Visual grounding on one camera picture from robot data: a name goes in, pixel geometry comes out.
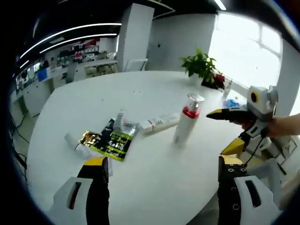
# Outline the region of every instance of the bright window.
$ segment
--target bright window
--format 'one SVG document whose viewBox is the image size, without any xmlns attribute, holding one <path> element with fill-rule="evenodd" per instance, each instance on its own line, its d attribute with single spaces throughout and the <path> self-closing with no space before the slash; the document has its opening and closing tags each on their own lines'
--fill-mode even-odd
<svg viewBox="0 0 300 225">
<path fill-rule="evenodd" d="M 34 64 L 34 66 L 33 66 L 34 72 L 37 72 L 37 71 L 39 70 L 39 66 L 40 66 L 40 63 L 39 63 L 39 62 L 36 63 L 36 64 Z"/>
<path fill-rule="evenodd" d="M 281 52 L 282 40 L 280 35 L 273 29 L 262 26 L 262 44 L 274 50 Z"/>
<path fill-rule="evenodd" d="M 209 56 L 225 76 L 249 87 L 276 85 L 282 58 L 282 39 L 266 25 L 242 16 L 220 13 Z"/>
<path fill-rule="evenodd" d="M 291 115 L 295 115 L 300 113 L 300 87 L 298 89 L 298 94 L 294 103 L 294 106 L 292 107 Z"/>
</svg>

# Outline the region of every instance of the small white bottle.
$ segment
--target small white bottle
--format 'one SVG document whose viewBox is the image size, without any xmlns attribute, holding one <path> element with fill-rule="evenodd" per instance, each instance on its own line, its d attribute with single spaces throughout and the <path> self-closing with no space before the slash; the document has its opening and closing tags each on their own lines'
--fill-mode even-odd
<svg viewBox="0 0 300 225">
<path fill-rule="evenodd" d="M 99 157 L 98 153 L 79 143 L 70 133 L 65 135 L 68 146 L 84 159 Z"/>
<path fill-rule="evenodd" d="M 121 133 L 124 130 L 124 123 L 125 123 L 125 112 L 121 110 L 118 113 L 117 118 L 113 124 L 113 130 L 115 132 Z"/>
<path fill-rule="evenodd" d="M 199 118 L 204 98 L 197 94 L 188 94 L 188 102 L 183 107 L 179 124 L 177 125 L 173 143 L 183 147 L 190 137 L 192 130 Z"/>
<path fill-rule="evenodd" d="M 161 115 L 158 118 L 145 120 L 139 124 L 139 129 L 144 135 L 152 135 L 168 128 L 174 127 L 179 122 L 179 114 L 172 113 Z"/>
<path fill-rule="evenodd" d="M 226 99 L 226 98 L 228 97 L 229 92 L 231 91 L 232 85 L 233 85 L 233 81 L 230 80 L 230 81 L 229 81 L 229 84 L 227 85 L 227 87 L 226 87 L 225 90 L 224 90 L 223 98 Z"/>
</svg>

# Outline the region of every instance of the green packaging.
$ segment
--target green packaging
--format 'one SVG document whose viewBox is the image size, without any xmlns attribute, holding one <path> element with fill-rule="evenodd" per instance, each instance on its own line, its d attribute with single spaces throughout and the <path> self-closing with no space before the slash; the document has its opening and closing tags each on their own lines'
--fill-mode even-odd
<svg viewBox="0 0 300 225">
<path fill-rule="evenodd" d="M 136 134 L 137 124 L 125 122 L 124 129 L 115 132 L 114 121 L 111 119 L 100 134 L 86 131 L 79 142 L 105 156 L 123 161 Z"/>
</svg>

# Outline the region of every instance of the led light strip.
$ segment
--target led light strip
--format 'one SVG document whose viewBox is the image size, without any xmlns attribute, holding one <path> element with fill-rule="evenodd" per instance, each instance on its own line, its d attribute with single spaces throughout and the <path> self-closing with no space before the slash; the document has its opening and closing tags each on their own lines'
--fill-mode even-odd
<svg viewBox="0 0 300 225">
<path fill-rule="evenodd" d="M 21 69 L 23 66 L 25 66 L 28 62 L 29 62 L 29 60 L 27 60 L 26 62 L 24 62 L 24 64 L 20 66 L 20 69 Z"/>
<path fill-rule="evenodd" d="M 173 8 L 167 6 L 167 5 L 165 5 L 165 4 L 163 4 L 163 3 L 159 2 L 159 1 L 155 1 L 155 0 L 148 0 L 148 1 L 151 1 L 151 2 L 153 2 L 153 3 L 156 3 L 156 4 L 158 4 L 158 5 L 161 5 L 161 6 L 165 7 L 165 8 L 167 8 L 167 9 L 171 10 L 170 12 L 167 12 L 167 13 L 163 13 L 163 14 L 157 15 L 157 16 L 153 17 L 153 19 L 156 19 L 156 18 L 158 18 L 158 17 L 160 17 L 160 16 L 162 16 L 162 15 L 166 15 L 166 14 L 174 13 L 174 12 L 175 12 L 175 9 L 173 9 Z"/>
<path fill-rule="evenodd" d="M 226 7 L 224 6 L 224 4 L 221 2 L 221 0 L 214 0 L 215 3 L 219 6 L 219 8 L 221 10 L 226 10 Z"/>
<path fill-rule="evenodd" d="M 94 35 L 88 35 L 88 36 L 83 36 L 83 37 L 77 37 L 77 38 L 73 38 L 73 39 L 70 39 L 70 40 L 67 40 L 67 41 L 63 41 L 63 42 L 60 42 L 56 45 L 52 45 L 50 46 L 49 48 L 46 48 L 44 50 L 42 50 L 41 52 L 39 52 L 40 54 L 45 52 L 45 51 L 48 51 L 49 49 L 52 49 L 56 46 L 59 46 L 59 45 L 62 45 L 64 43 L 67 43 L 67 42 L 70 42 L 70 41 L 75 41 L 75 40 L 79 40 L 79 39 L 83 39 L 83 38 L 92 38 L 92 37 L 99 37 L 99 36 L 116 36 L 117 34 L 94 34 Z"/>
<path fill-rule="evenodd" d="M 49 40 L 59 34 L 62 34 L 62 33 L 65 33 L 67 31 L 70 31 L 70 30 L 76 30 L 76 29 L 80 29 L 80 28 L 85 28 L 85 27 L 93 27 L 93 26 L 121 26 L 122 24 L 121 23 L 116 23 L 116 22 L 111 22 L 111 23 L 94 23 L 94 24 L 88 24 L 88 25 L 83 25 L 83 26 L 78 26 L 78 27 L 73 27 L 73 28 L 70 28 L 70 29 L 66 29 L 66 30 L 63 30 L 63 31 L 60 31 L 56 34 L 52 34 L 51 36 L 49 37 L 46 37 L 45 39 L 37 42 L 36 44 L 34 44 L 31 48 L 29 48 L 26 52 L 24 52 L 21 56 L 20 56 L 20 59 L 26 55 L 29 51 L 31 51 L 33 48 L 35 48 L 36 46 L 38 46 L 40 43 L 46 41 L 46 40 Z"/>
</svg>

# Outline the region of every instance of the white wall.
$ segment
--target white wall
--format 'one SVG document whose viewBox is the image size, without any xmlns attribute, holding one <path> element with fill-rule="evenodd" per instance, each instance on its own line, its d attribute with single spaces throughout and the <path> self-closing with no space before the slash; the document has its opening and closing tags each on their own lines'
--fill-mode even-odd
<svg viewBox="0 0 300 225">
<path fill-rule="evenodd" d="M 283 40 L 281 70 L 277 83 L 279 102 L 276 115 L 288 116 L 294 105 L 300 83 L 300 53 Z"/>
<path fill-rule="evenodd" d="M 130 59 L 146 58 L 153 14 L 154 8 L 135 3 L 124 12 L 117 53 L 119 71 Z"/>
<path fill-rule="evenodd" d="M 147 70 L 184 71 L 180 57 L 195 55 L 197 47 L 208 53 L 215 19 L 215 14 L 188 14 L 154 20 Z"/>
</svg>

